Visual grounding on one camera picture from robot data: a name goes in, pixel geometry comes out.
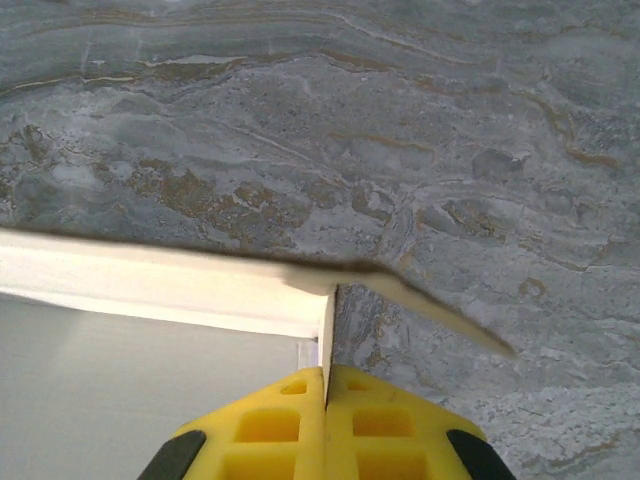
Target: marble texture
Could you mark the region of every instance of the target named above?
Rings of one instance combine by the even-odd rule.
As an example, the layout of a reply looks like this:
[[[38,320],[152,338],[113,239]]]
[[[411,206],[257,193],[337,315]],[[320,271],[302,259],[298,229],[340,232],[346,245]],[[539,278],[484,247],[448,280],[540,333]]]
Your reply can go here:
[[[637,478],[639,2],[0,9],[2,224],[384,261],[521,358],[354,287],[340,362],[521,480]]]

